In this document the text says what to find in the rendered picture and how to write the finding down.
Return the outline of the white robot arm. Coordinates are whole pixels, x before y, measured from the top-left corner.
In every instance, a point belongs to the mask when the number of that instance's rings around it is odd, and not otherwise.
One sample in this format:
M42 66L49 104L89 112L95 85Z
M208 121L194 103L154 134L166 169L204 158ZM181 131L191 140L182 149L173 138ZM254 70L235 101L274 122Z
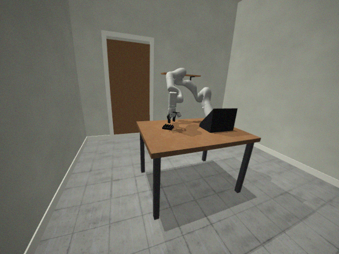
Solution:
M199 93L197 92L197 86L190 80L182 80L186 75L186 70L184 68L179 68L175 71L170 71L166 74L166 83L167 90L169 91L169 99L168 99L168 107L176 108L176 103L183 102L183 94L182 92L175 87L176 85L185 86L188 88L195 100L201 103L202 109L204 111L205 116L207 116L212 110L213 107L211 105L211 90L208 87L203 88Z

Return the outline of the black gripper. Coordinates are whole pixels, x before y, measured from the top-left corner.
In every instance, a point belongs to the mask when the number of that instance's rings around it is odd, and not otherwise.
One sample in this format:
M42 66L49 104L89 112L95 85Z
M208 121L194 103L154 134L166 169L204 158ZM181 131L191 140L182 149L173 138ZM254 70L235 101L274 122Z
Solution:
M168 123L171 123L170 119L172 117L173 117L173 122L175 122L176 113L173 113L173 112L176 112L176 108L168 108L168 113L167 113Z

